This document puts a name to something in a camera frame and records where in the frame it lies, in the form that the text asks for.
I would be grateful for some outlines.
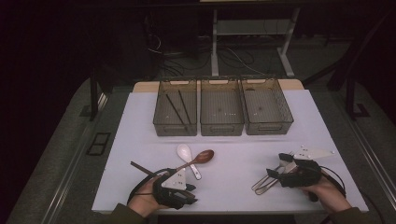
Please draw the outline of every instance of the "wooden spoon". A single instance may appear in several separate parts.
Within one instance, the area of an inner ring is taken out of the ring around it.
[[[195,163],[206,163],[209,162],[210,160],[212,160],[213,156],[215,155],[215,152],[212,149],[208,149],[205,151],[202,151],[200,154],[198,154],[194,160],[180,166],[177,167],[176,170],[179,171],[185,167],[188,167],[191,164],[195,164]]]

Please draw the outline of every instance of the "translucent bin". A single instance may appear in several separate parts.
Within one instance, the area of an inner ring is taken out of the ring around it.
[[[294,122],[277,79],[242,77],[248,135],[286,134]]]
[[[158,136],[197,135],[197,81],[194,77],[160,81],[153,124]]]
[[[201,79],[202,136],[238,136],[244,115],[237,77]]]

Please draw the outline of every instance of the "background table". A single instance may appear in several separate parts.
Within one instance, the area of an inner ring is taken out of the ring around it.
[[[187,144],[194,157],[211,148],[215,157],[197,164],[202,179],[196,180],[186,169],[187,182],[198,202],[180,210],[161,210],[158,214],[296,214],[322,212],[319,203],[309,202],[298,189],[275,185],[263,195],[251,186],[266,175],[266,168],[278,165],[278,153],[297,151],[301,146],[334,151],[334,156],[317,159],[319,165],[333,169],[346,184],[346,195],[353,206],[368,208],[324,124],[309,91],[298,80],[280,80],[294,122],[285,135],[158,137],[152,124],[158,82],[137,83],[128,98],[116,139],[92,207],[111,212],[117,203],[126,203],[131,189],[146,174],[130,165],[134,161],[150,171],[175,168],[184,161],[177,146]]]

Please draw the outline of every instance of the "green sleeve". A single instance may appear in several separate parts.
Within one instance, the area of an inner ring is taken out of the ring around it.
[[[345,223],[359,223],[359,224],[371,224],[371,220],[363,214],[357,207],[349,208],[345,211],[334,213],[330,215],[330,219],[333,224],[345,224]]]
[[[147,221],[134,210],[123,204],[117,204],[110,217],[103,224],[146,224]]]

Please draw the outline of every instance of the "person's left hand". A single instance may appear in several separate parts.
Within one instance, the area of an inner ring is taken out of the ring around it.
[[[128,202],[128,207],[142,217],[148,217],[158,209],[168,208],[165,205],[158,204],[154,196],[152,196],[152,186],[158,178],[160,178],[159,175],[150,179],[137,191],[131,201]]]

